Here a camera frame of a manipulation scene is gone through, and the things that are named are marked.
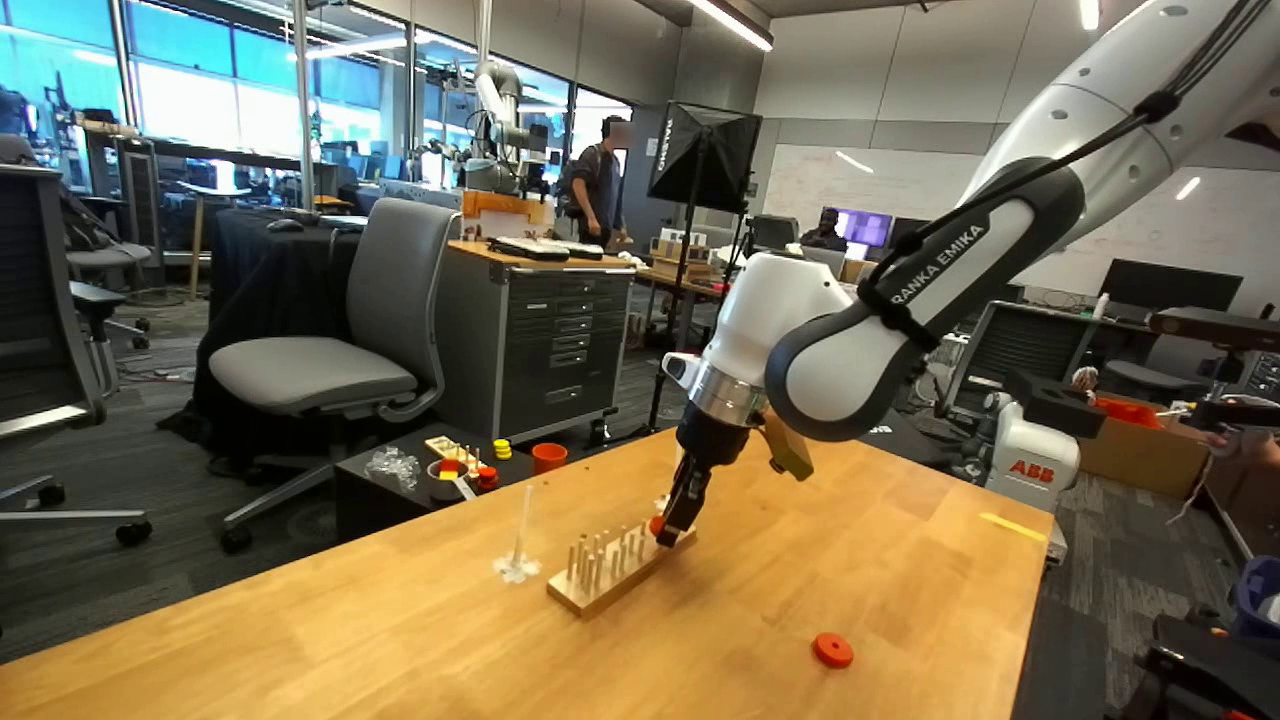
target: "ceiling light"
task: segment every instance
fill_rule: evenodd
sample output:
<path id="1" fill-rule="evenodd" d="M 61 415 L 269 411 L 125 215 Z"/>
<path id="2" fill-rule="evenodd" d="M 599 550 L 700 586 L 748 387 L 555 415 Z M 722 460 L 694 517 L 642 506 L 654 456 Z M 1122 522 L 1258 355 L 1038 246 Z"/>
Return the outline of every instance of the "ceiling light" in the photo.
<path id="1" fill-rule="evenodd" d="M 866 161 L 856 161 L 856 156 L 849 156 L 849 152 L 837 152 L 846 162 L 851 162 L 856 171 L 870 171 L 870 175 L 877 175 L 877 169 L 874 162 L 866 162 Z"/>
<path id="2" fill-rule="evenodd" d="M 1080 29 L 1098 33 L 1104 23 L 1104 0 L 1080 0 Z"/>
<path id="3" fill-rule="evenodd" d="M 1201 188 L 1201 175 L 1190 175 L 1186 188 L 1176 188 L 1172 198 L 1190 198 Z"/>
<path id="4" fill-rule="evenodd" d="M 357 54 L 357 51 L 394 51 L 394 47 L 405 47 L 405 35 L 371 35 L 371 39 L 357 39 L 357 44 L 325 44 L 325 47 L 311 47 L 308 61 Z"/>
<path id="5" fill-rule="evenodd" d="M 748 23 L 730 0 L 689 0 L 689 4 L 709 12 L 734 35 L 755 44 L 762 51 L 772 51 L 772 35 L 755 23 Z"/>
<path id="6" fill-rule="evenodd" d="M 110 54 L 110 51 L 72 47 L 72 54 L 86 61 L 86 65 L 118 68 L 118 54 Z"/>

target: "red bottle cap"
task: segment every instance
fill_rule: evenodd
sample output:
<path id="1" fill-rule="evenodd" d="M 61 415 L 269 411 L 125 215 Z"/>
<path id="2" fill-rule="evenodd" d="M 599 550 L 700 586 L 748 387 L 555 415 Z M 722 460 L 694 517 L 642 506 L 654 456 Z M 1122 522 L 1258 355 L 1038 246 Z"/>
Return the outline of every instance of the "red bottle cap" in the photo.
<path id="1" fill-rule="evenodd" d="M 849 649 L 849 639 L 837 636 L 837 631 L 817 631 L 814 655 L 817 655 L 819 662 L 827 662 L 827 666 L 849 666 L 849 662 L 851 662 L 851 649 Z"/>

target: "wooden tabletop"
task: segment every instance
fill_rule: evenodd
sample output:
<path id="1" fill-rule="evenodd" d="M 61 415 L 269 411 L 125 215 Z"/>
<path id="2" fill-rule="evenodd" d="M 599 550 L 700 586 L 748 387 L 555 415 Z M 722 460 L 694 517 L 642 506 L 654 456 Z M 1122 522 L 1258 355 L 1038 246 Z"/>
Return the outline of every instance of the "wooden tabletop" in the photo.
<path id="1" fill-rule="evenodd" d="M 1013 716 L 1049 517 L 817 442 L 755 434 L 680 546 L 599 614 L 545 593 L 566 546 L 644 517 L 672 432 L 538 481 L 538 582 L 501 582 L 523 485 L 0 662 L 0 716 Z M 856 662 L 814 660 L 846 631 Z"/>
<path id="2" fill-rule="evenodd" d="M 567 258 L 533 258 L 533 255 L 507 255 L 507 251 L 494 251 L 484 239 L 450 239 L 454 251 L 463 255 L 479 255 L 488 263 L 506 263 L 506 266 L 523 266 L 523 272 L 638 272 L 638 263 L 620 258 L 620 255 L 567 255 Z"/>

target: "black chair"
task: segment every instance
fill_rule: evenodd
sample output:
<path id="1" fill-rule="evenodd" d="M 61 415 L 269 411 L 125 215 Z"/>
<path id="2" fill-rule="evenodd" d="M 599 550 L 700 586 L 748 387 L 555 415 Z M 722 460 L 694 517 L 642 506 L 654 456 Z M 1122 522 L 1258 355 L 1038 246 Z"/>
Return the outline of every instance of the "black chair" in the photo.
<path id="1" fill-rule="evenodd" d="M 57 192 L 57 171 L 0 162 L 0 266 L 8 272 L 8 282 L 0 282 L 0 438 L 106 418 L 106 390 L 67 293 Z M 20 495 L 31 495 L 31 505 L 0 513 L 0 522 L 118 522 L 119 545 L 151 537 L 143 506 L 43 513 L 66 505 L 66 491 L 49 477 L 0 486 L 0 505 Z"/>

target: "red object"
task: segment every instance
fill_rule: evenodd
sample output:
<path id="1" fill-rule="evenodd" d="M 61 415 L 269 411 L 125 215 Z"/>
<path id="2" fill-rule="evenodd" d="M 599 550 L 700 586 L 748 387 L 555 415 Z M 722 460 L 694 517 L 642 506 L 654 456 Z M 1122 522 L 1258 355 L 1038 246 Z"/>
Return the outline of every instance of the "red object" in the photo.
<path id="1" fill-rule="evenodd" d="M 819 662 L 827 662 L 827 666 L 849 666 L 849 662 L 851 662 L 851 649 L 849 649 L 849 639 L 837 636 L 837 631 L 817 631 L 814 655 L 817 655 Z"/>
<path id="2" fill-rule="evenodd" d="M 479 477 L 475 477 L 475 485 L 479 485 L 484 491 L 494 491 L 494 486 L 501 485 L 501 481 L 496 481 L 496 467 L 484 465 Z"/>
<path id="3" fill-rule="evenodd" d="M 1150 408 L 1150 403 L 1100 394 L 1100 398 L 1093 398 L 1093 408 L 1100 408 L 1100 411 L 1104 411 L 1109 418 L 1118 418 L 1118 423 L 1164 429 L 1161 415 L 1156 415 L 1156 408 Z"/>
<path id="4" fill-rule="evenodd" d="M 567 449 L 566 442 L 533 442 L 533 465 L 538 473 L 547 473 L 547 467 L 559 467 L 567 460 Z"/>

